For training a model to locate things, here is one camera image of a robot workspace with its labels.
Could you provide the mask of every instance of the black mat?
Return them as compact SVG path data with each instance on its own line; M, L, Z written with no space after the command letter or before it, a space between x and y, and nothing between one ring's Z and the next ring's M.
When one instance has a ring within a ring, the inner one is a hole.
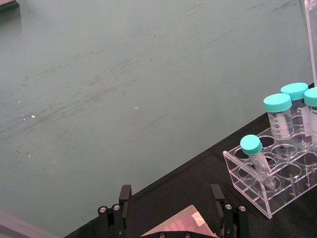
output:
M8 3L6 3L6 4L0 6L0 12L1 12L1 11L4 11L4 10L7 10L7 9L9 9L9 8L12 8L12 7L17 7L17 6L19 6L19 4L17 3L17 1L8 2Z
M248 210L252 238L316 238L317 189L313 189L266 218L256 207L236 191L222 155L239 145L247 134L259 134L269 127L264 114L212 146L194 159L154 182L133 196L128 228L130 237L137 237L193 204L213 230L210 183L218 183L234 206L244 204ZM94 237L96 220L82 226L67 238Z

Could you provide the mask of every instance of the pink object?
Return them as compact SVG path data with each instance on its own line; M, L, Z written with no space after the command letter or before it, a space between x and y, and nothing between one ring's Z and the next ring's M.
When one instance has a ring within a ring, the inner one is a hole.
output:
M218 237L210 230L207 223L204 221L194 205L190 205L183 211L180 211L142 236L163 231L189 231L204 234L210 237Z
M5 5L5 4L12 2L12 1L15 1L15 0L0 0L0 6Z

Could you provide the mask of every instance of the teal cap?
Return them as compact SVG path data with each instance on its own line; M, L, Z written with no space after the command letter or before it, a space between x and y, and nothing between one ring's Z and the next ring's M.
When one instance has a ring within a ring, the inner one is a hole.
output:
M281 92L288 94L291 97L292 101L304 98L304 93L307 90L307 83L291 83L281 88Z
M256 155L262 150L262 143L256 135L246 135L240 141L243 152L247 155Z
M279 113L292 106L291 97L286 93L277 93L266 97L264 107L268 113Z
M305 104L311 107L317 107L317 88L311 88L304 94Z

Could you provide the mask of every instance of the screw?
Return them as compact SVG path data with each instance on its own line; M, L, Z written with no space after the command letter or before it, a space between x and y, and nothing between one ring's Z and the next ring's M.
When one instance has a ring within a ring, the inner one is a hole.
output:
M159 238L165 238L165 237L166 237L165 233L161 232L161 233L159 234Z
M105 207L102 207L102 208L99 209L99 211L100 211L101 213L104 213L106 210L107 210L107 209L106 209Z
M228 209L228 210L231 210L231 209L232 209L232 207L231 207L230 204L226 204L226 205L225 205L225 208Z
M120 209L120 206L119 206L119 205L115 205L115 206L113 207L113 209L114 209L114 211L118 211L118 210Z
M247 209L244 206L239 207L240 211L245 212Z

